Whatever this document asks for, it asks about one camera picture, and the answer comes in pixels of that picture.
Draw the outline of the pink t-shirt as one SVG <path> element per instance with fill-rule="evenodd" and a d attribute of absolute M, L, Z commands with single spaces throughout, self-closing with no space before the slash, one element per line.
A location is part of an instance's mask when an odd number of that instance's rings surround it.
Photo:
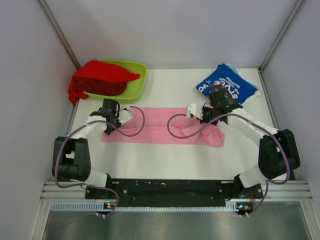
<path fill-rule="evenodd" d="M 145 115 L 145 124 L 142 131 L 133 137 L 127 137 L 118 131 L 110 135 L 104 133 L 101 137 L 103 143 L 139 143 L 139 144 L 172 144 L 172 145 L 205 145 L 214 148 L 224 146 L 225 135 L 217 125 L 209 125 L 200 133 L 186 138 L 173 137 L 167 129 L 170 117 L 179 114 L 170 121 L 171 132 L 178 137 L 189 136 L 200 130 L 204 125 L 196 118 L 186 118 L 184 108 L 150 108 L 141 109 Z"/>

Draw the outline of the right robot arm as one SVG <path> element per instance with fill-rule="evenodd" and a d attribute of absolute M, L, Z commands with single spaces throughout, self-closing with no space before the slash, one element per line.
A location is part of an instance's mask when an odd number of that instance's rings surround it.
<path fill-rule="evenodd" d="M 287 183 L 291 171 L 301 165 L 294 134 L 289 129 L 279 130 L 253 117 L 241 104 L 230 99 L 224 88 L 210 92 L 208 99 L 210 106 L 202 107 L 200 123 L 216 125 L 224 122 L 258 147 L 257 164 L 234 177 L 234 194 L 245 198 L 253 186 L 262 182 L 274 183 L 274 179 L 282 175 L 285 175 L 282 183 Z"/>

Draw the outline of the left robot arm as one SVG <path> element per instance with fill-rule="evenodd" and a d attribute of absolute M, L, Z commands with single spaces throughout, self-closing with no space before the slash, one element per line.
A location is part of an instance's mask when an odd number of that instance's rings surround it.
<path fill-rule="evenodd" d="M 97 111 L 92 112 L 85 123 L 67 136 L 54 141 L 52 174 L 55 184 L 61 188 L 96 186 L 102 198 L 109 198 L 114 187 L 107 173 L 92 167 L 90 144 L 102 136 L 104 131 L 114 131 L 121 126 L 120 104 L 105 99 Z"/>

